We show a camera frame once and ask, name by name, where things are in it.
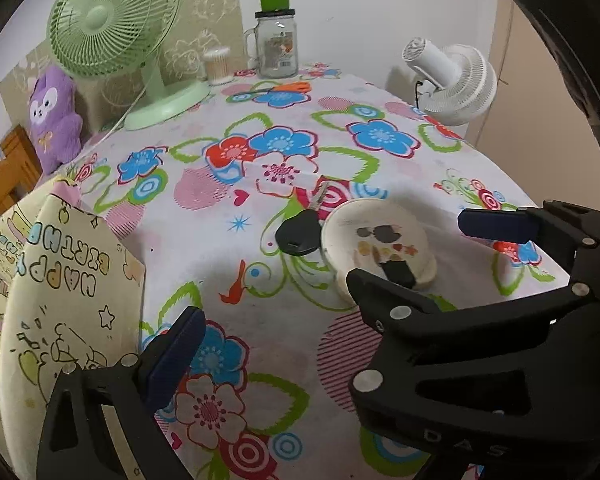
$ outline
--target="jar handle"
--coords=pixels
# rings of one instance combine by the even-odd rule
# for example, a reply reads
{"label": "jar handle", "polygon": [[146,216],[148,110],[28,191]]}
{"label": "jar handle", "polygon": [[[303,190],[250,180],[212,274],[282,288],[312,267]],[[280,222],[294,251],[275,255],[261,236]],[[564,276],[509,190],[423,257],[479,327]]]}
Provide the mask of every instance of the jar handle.
{"label": "jar handle", "polygon": [[244,31],[244,34],[242,35],[242,41],[244,42],[244,53],[247,56],[247,68],[257,68],[258,67],[258,44],[256,43],[256,55],[252,56],[249,53],[249,41],[248,38],[251,34],[255,35],[256,30],[255,28],[249,28],[248,30]]}

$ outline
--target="fan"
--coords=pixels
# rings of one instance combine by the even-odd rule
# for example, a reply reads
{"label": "fan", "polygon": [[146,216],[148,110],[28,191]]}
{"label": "fan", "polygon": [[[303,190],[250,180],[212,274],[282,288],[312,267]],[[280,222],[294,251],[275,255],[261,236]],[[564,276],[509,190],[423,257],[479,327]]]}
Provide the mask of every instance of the fan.
{"label": "fan", "polygon": [[180,0],[56,0],[47,36],[56,61],[71,75],[108,76],[140,67],[145,95],[128,113],[137,130],[176,116],[209,94],[200,80],[165,86],[158,47],[173,25]]}
{"label": "fan", "polygon": [[487,111],[496,95],[493,67],[476,48],[453,44],[439,49],[413,38],[402,58],[424,81],[416,88],[419,107],[446,126],[459,126]]}

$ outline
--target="white fan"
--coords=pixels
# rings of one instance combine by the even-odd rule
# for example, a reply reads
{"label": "white fan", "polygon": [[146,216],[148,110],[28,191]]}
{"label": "white fan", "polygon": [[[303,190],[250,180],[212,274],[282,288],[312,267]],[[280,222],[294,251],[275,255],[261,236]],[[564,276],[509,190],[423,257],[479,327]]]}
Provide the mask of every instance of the white fan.
{"label": "white fan", "polygon": [[446,126],[468,123],[493,102],[496,73],[472,46],[439,49],[429,40],[413,38],[402,58],[423,79],[416,88],[420,109]]}

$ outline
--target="wooden chair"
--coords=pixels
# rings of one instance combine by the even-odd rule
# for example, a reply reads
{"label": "wooden chair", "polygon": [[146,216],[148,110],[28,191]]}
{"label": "wooden chair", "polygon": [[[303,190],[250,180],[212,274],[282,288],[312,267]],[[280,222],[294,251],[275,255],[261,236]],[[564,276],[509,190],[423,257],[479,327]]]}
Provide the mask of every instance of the wooden chair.
{"label": "wooden chair", "polygon": [[40,162],[25,129],[16,126],[0,143],[5,158],[0,161],[0,215],[20,197],[16,188],[33,191],[42,174]]}

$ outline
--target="black cable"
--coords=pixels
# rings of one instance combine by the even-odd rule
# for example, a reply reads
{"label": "black cable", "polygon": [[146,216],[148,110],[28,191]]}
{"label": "black cable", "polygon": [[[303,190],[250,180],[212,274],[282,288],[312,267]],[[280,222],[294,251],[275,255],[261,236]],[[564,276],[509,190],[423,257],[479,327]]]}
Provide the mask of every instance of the black cable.
{"label": "black cable", "polygon": [[420,105],[418,104],[418,86],[422,85],[422,81],[416,81],[416,86],[415,86],[415,94],[416,94],[416,108],[418,110],[420,110]]}

